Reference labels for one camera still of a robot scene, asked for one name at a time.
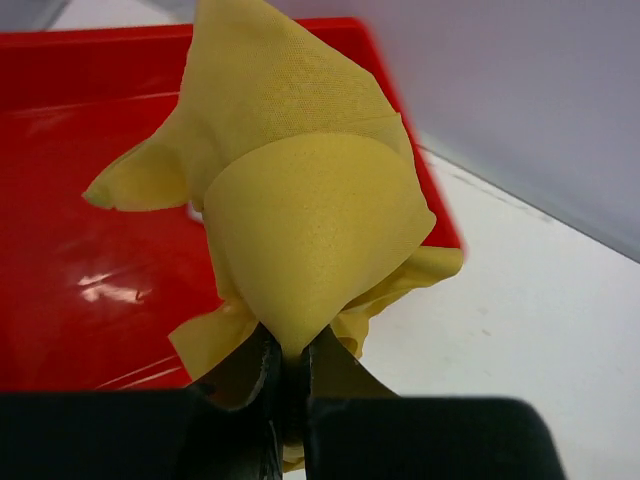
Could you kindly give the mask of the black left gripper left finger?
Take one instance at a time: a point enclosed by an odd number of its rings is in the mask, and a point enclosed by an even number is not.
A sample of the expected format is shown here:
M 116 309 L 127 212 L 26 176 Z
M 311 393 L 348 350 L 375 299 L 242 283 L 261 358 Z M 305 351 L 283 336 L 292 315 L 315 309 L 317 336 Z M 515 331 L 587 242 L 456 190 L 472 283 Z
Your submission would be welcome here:
M 281 479 L 281 350 L 264 327 L 188 392 L 189 479 Z

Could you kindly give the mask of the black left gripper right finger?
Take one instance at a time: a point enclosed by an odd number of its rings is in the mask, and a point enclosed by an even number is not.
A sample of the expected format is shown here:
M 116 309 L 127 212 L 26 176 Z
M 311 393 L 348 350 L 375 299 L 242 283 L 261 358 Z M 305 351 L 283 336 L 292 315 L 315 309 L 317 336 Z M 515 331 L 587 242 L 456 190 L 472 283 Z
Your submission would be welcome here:
M 300 434 L 308 479 L 356 479 L 388 448 L 383 414 L 400 396 L 376 379 L 325 328 L 299 370 Z

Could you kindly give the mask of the yellow bra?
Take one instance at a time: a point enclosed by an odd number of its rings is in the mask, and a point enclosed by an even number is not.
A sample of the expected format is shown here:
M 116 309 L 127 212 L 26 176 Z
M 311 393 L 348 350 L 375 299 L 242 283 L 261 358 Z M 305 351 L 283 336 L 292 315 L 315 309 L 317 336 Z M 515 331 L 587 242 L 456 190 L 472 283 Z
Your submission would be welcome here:
M 169 336 L 192 379 L 259 327 L 288 363 L 325 328 L 359 358 L 372 317 L 456 275 L 401 115 L 374 76 L 264 1 L 202 1 L 179 100 L 85 191 L 125 212 L 191 205 L 221 305 Z

